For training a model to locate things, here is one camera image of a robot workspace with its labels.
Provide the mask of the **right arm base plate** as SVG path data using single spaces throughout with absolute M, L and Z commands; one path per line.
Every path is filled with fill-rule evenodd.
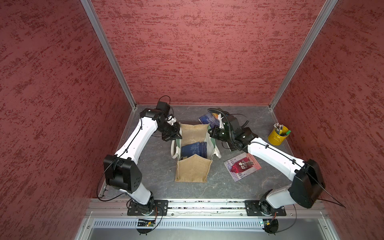
M 284 207 L 274 209 L 266 201 L 260 203 L 259 200 L 246 200 L 244 201 L 247 216 L 253 217 L 285 217 L 287 215 Z

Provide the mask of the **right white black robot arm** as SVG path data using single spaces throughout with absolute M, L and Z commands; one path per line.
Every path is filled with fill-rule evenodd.
M 259 200 L 257 209 L 265 216 L 286 205 L 298 204 L 310 209 L 325 190 L 325 183 L 318 163 L 304 161 L 271 146 L 250 128 L 235 131 L 218 126 L 208 130 L 211 138 L 226 142 L 239 151 L 262 159 L 284 174 L 292 183 L 277 190 L 267 191 Z

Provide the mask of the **Animal Farm blue book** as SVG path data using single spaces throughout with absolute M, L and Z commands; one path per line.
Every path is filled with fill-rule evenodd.
M 221 114 L 207 113 L 199 117 L 199 121 L 203 125 L 209 125 L 211 129 L 214 127 L 221 127 Z

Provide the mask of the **green burlap canvas bag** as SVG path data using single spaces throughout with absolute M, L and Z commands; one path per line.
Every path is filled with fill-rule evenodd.
M 214 156 L 221 158 L 216 140 L 211 138 L 208 133 L 211 128 L 209 125 L 180 124 L 180 126 L 182 138 L 173 140 L 171 143 L 171 156 L 177 160 L 175 181 L 180 183 L 206 183 Z M 181 148 L 196 142 L 207 142 L 207 158 L 193 155 L 182 159 Z

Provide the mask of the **pink red book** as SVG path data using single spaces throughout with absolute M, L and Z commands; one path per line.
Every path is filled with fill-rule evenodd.
M 249 153 L 233 157 L 225 161 L 224 165 L 234 182 L 238 182 L 262 168 L 256 158 Z

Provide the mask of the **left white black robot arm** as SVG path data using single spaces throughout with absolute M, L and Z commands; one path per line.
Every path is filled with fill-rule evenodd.
M 172 107 L 160 102 L 154 109 L 146 108 L 140 113 L 137 127 L 114 155 L 104 158 L 104 178 L 106 185 L 128 195 L 139 212 L 150 215 L 156 210 L 153 193 L 142 184 L 142 173 L 138 160 L 153 133 L 161 133 L 163 141 L 181 139 L 181 127 L 173 114 Z

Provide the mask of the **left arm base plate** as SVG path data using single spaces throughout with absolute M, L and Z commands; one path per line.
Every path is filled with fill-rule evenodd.
M 135 201 L 128 203 L 128 216 L 166 216 L 168 211 L 168 200 L 150 200 L 146 205 L 141 205 Z

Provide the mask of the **dark blue book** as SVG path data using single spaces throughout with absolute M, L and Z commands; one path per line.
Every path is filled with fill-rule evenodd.
M 207 158 L 207 142 L 196 142 L 190 145 L 183 146 L 181 148 L 182 159 L 192 157 L 193 155 L 198 155 L 202 158 Z

